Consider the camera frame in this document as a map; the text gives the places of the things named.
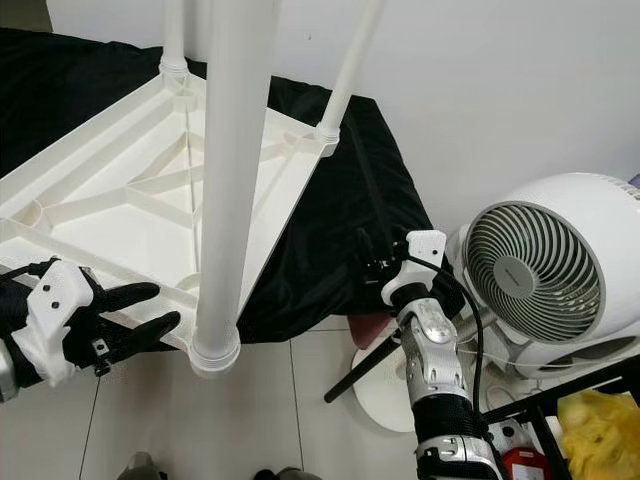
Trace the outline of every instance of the black fabric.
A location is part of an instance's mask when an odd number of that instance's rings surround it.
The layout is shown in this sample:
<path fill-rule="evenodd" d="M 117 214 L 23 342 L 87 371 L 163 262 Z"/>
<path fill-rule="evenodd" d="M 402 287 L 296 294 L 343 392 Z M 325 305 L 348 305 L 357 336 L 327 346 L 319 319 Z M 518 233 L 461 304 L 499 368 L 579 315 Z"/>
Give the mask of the black fabric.
<path fill-rule="evenodd" d="M 160 54 L 157 47 L 0 29 L 0 176 L 157 75 Z M 189 69 L 205 76 L 203 63 L 189 62 Z M 310 125 L 320 120 L 328 98 L 318 86 L 271 80 L 269 107 Z M 375 101 L 353 97 L 348 115 L 357 123 L 394 237 L 432 228 Z M 336 153 L 319 162 L 240 317 L 242 341 L 283 341 L 332 313 L 383 310 L 379 287 L 363 287 L 359 227 L 380 255 L 387 251 L 354 132 L 343 124 Z"/>

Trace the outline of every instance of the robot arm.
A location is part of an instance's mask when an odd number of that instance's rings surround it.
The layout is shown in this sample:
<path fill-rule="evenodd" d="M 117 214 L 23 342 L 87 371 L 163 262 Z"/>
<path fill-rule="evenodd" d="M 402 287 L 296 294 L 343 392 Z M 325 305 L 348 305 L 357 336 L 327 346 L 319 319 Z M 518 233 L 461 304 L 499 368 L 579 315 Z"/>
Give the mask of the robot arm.
<path fill-rule="evenodd" d="M 437 266 L 445 235 L 411 232 L 408 255 Z M 469 399 L 456 355 L 455 326 L 429 294 L 436 272 L 403 260 L 398 275 L 382 290 L 398 313 L 407 358 L 407 386 L 418 437 L 418 478 L 501 479 L 499 457 L 487 438 L 487 425 Z"/>
<path fill-rule="evenodd" d="M 12 278 L 40 277 L 30 289 Z M 0 276 L 0 401 L 41 381 L 51 386 L 93 366 L 110 366 L 153 345 L 180 322 L 169 312 L 126 333 L 104 329 L 103 312 L 114 312 L 158 295 L 153 283 L 103 289 L 86 267 L 52 258 Z"/>

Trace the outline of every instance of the floor tile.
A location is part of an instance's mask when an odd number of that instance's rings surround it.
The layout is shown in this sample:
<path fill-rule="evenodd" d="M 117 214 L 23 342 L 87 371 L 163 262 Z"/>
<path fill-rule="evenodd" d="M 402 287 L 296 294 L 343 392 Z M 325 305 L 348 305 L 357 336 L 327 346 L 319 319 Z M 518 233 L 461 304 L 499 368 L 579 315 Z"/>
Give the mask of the floor tile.
<path fill-rule="evenodd" d="M 355 351 L 349 332 L 309 332 L 292 345 L 305 470 L 327 480 L 415 478 L 413 433 L 379 427 L 353 390 L 331 405 L 322 399 L 349 371 Z"/>
<path fill-rule="evenodd" d="M 300 465 L 288 343 L 243 346 L 220 380 L 182 352 L 143 354 L 103 377 L 82 478 L 113 480 L 148 451 L 170 480 L 249 480 Z"/>
<path fill-rule="evenodd" d="M 326 330 L 349 330 L 347 317 L 344 315 L 329 315 L 309 331 L 321 332 Z"/>
<path fill-rule="evenodd" d="M 85 370 L 66 384 L 41 383 L 1 404 L 0 478 L 78 478 L 97 384 Z"/>

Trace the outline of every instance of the electric fan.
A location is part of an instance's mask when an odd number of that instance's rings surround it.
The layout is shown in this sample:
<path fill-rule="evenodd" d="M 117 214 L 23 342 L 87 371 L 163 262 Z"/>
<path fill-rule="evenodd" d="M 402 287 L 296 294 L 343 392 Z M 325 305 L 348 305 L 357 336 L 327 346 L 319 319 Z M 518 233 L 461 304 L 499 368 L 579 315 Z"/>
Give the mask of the electric fan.
<path fill-rule="evenodd" d="M 631 184 L 583 173 L 532 182 L 460 229 L 447 253 L 497 318 L 485 351 L 503 370 L 566 375 L 640 343 L 640 190 Z"/>

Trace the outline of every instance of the white round base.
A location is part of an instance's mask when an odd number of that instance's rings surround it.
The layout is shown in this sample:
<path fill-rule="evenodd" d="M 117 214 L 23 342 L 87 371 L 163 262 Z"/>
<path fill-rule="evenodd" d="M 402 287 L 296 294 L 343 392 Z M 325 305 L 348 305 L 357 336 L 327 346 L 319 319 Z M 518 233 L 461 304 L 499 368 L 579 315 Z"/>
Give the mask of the white round base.
<path fill-rule="evenodd" d="M 369 350 L 358 350 L 353 357 L 352 367 L 360 363 L 382 340 L 376 340 Z M 398 348 L 353 385 L 356 398 L 367 415 L 381 427 L 399 433 L 414 431 L 405 365 L 404 352 Z"/>

